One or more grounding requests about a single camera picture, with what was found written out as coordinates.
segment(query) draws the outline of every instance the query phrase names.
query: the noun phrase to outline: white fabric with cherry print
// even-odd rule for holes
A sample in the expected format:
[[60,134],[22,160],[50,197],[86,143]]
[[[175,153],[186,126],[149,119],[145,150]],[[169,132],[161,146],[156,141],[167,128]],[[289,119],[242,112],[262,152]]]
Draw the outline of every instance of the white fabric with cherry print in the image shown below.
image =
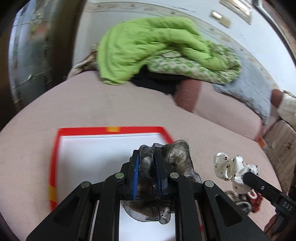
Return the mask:
[[239,194],[248,193],[252,190],[242,181],[242,175],[252,172],[259,176],[259,166],[245,163],[241,156],[229,158],[225,153],[219,152],[214,155],[214,170],[218,178],[231,181],[233,190]]

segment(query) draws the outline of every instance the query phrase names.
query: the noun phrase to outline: yellow tape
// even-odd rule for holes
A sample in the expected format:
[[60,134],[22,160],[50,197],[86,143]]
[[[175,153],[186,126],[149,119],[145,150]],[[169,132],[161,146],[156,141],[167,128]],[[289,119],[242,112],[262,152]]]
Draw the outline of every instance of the yellow tape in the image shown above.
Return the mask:
[[107,127],[108,132],[120,132],[120,127],[119,126],[109,126]]
[[48,192],[49,192],[49,199],[53,202],[57,202],[57,189],[49,185]]

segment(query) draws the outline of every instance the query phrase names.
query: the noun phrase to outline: light blue fabric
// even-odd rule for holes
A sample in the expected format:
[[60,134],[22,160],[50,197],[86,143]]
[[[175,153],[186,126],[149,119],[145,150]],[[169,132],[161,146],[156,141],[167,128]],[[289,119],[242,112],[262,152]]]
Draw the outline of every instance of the light blue fabric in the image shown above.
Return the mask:
[[214,84],[214,89],[219,93],[231,95],[244,103],[266,124],[271,111],[271,84],[250,61],[246,60],[238,51],[234,50],[234,53],[241,61],[242,74],[229,84]]

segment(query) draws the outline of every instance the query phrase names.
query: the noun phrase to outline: silver screw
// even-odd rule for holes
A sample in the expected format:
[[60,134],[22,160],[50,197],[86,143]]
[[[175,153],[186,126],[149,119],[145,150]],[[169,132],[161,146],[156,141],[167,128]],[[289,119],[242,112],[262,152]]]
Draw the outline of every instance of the silver screw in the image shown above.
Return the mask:
[[115,177],[117,179],[122,179],[122,178],[124,178],[124,174],[122,172],[118,172],[118,173],[115,174]]
[[80,184],[80,186],[81,186],[82,188],[88,188],[88,187],[89,187],[89,182],[88,182],[88,181],[82,182],[82,183]]
[[205,185],[208,187],[208,188],[212,188],[214,186],[214,183],[212,181],[205,181]]
[[170,177],[171,177],[171,178],[178,178],[178,177],[179,177],[179,174],[176,173],[176,172],[172,172],[172,173],[170,174]]

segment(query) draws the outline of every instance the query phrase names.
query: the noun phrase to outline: red border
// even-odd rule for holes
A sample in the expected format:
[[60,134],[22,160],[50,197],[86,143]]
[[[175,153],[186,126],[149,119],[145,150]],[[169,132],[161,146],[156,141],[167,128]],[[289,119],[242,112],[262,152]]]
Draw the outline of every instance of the red border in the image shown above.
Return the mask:
[[[61,128],[58,130],[52,149],[52,157],[50,163],[49,185],[56,188],[56,168],[57,155],[59,149],[59,141],[61,136],[80,136],[80,135],[113,135],[113,134],[135,134],[135,133],[160,133],[165,138],[167,143],[173,143],[173,138],[161,126],[122,126],[118,127],[118,132],[110,132],[107,129],[110,127],[76,127],[76,128]],[[50,201],[50,206],[54,210],[57,203]]]

